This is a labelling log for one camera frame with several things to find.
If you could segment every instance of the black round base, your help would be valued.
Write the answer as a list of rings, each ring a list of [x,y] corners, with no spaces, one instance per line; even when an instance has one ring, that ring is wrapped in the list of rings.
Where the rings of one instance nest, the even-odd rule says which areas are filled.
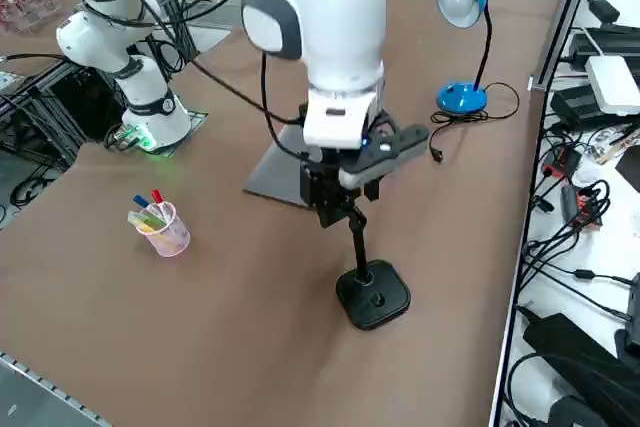
[[[356,280],[356,270],[343,274],[336,293],[351,323],[360,330],[372,330],[395,319],[409,308],[411,293],[393,266],[384,260],[367,264],[370,280]]]

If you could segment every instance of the red marker cap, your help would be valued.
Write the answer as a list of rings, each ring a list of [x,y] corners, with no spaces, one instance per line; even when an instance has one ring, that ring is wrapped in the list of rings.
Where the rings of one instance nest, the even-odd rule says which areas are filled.
[[[156,204],[161,204],[162,202],[164,202],[158,189],[153,189],[151,191],[151,197],[153,197],[153,200],[156,202]]]

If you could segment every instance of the white router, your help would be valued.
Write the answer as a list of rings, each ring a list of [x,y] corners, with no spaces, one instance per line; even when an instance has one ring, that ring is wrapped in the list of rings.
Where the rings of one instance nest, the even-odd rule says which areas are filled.
[[[589,57],[587,74],[602,112],[614,115],[640,114],[640,91],[623,57]]]

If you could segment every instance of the blue desk lamp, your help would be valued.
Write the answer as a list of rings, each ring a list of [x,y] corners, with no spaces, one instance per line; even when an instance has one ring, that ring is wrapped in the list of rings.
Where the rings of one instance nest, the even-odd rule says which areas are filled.
[[[437,97],[438,107],[445,112],[463,115],[482,110],[487,106],[487,93],[479,88],[479,85],[489,56],[492,31],[488,0],[438,0],[438,9],[450,24],[461,29],[474,25],[480,18],[480,13],[484,12],[487,22],[487,41],[476,81],[448,84],[438,92]]]

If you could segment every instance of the blue marker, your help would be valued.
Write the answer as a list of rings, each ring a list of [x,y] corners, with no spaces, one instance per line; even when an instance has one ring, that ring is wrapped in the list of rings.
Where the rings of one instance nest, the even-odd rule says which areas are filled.
[[[149,202],[147,202],[147,200],[144,197],[142,197],[141,195],[136,195],[133,198],[133,201],[136,204],[138,204],[140,207],[142,207],[143,209],[146,209],[149,212],[151,212],[153,215],[158,217],[160,220],[164,221],[164,218],[162,216],[162,212],[160,211],[160,209],[158,209],[158,207],[156,205],[150,204]]]

